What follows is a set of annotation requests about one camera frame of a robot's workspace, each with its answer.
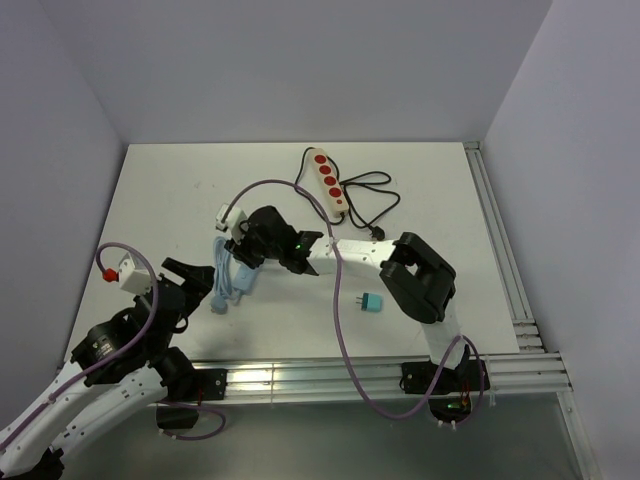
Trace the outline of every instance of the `blue cable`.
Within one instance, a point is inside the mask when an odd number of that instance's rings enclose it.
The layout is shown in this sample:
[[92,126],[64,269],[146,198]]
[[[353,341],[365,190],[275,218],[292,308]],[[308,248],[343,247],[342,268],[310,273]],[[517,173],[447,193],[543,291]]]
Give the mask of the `blue cable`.
[[233,288],[231,275],[229,274],[229,263],[231,254],[225,250],[226,242],[224,237],[216,237],[213,241],[213,260],[215,274],[213,277],[214,295],[211,299],[211,308],[216,313],[226,313],[227,302],[237,303],[240,300],[241,292]]

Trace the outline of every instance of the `metal frame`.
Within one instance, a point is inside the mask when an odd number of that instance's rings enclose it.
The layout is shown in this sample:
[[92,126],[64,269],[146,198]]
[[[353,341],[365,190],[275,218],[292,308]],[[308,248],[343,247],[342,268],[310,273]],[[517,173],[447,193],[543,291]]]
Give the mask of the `metal frame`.
[[[567,431],[585,479],[601,478],[577,414],[573,388],[559,353],[544,348],[511,246],[489,184],[479,142],[464,144],[478,191],[503,288],[508,299],[520,354],[485,355],[491,378],[490,404],[497,395],[556,393]],[[378,400],[406,399],[398,382],[403,362],[428,357],[354,359],[364,388]],[[225,399],[216,404],[304,403],[360,400],[341,359],[199,362],[198,369],[228,369]]]

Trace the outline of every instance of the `gray floor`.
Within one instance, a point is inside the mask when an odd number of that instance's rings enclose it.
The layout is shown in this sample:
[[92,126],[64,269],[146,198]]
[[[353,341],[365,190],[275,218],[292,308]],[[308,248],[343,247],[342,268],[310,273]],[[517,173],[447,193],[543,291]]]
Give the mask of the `gray floor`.
[[[498,398],[457,432],[438,429],[427,413],[390,422],[360,402],[226,410],[228,429],[194,443],[159,436],[146,409],[85,451],[63,479],[579,478],[555,395]],[[199,423],[194,433],[215,426]]]

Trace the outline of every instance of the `white power strip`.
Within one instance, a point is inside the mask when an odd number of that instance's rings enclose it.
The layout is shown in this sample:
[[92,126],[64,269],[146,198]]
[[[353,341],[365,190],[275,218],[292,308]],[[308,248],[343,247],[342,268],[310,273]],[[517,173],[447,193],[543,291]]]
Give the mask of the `white power strip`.
[[327,153],[321,148],[312,148],[307,152],[307,164],[316,172],[325,200],[334,217],[340,217],[349,211],[349,204],[338,183],[336,172],[331,166]]

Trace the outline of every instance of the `red cap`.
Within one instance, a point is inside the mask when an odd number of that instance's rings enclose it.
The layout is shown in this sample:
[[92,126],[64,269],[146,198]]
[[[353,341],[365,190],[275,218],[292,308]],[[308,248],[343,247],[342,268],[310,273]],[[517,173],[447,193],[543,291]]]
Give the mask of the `red cap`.
[[113,268],[107,268],[104,272],[102,272],[102,278],[109,283],[117,282],[119,280],[118,272],[116,272]]

